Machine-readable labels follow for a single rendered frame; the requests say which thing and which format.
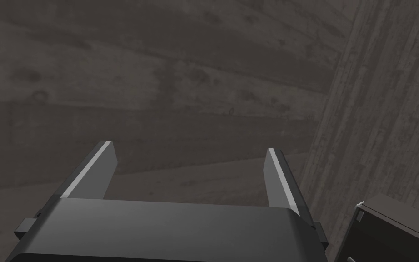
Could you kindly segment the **dark brown cabinet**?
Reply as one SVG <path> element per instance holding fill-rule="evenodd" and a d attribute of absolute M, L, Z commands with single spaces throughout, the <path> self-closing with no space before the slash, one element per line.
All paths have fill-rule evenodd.
<path fill-rule="evenodd" d="M 334 262 L 419 262 L 419 210 L 383 194 L 360 202 Z"/>

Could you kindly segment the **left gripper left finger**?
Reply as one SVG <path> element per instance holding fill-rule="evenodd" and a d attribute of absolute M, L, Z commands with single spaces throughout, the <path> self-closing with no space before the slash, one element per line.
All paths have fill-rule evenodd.
<path fill-rule="evenodd" d="M 117 164 L 113 142 L 101 140 L 58 187 L 54 197 L 104 198 Z"/>

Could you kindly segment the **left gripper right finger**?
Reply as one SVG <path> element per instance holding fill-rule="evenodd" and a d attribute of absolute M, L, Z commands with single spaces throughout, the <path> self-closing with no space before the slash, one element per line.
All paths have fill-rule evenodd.
<path fill-rule="evenodd" d="M 263 174 L 270 207 L 291 209 L 307 223 L 313 222 L 309 208 L 281 150 L 268 148 Z"/>

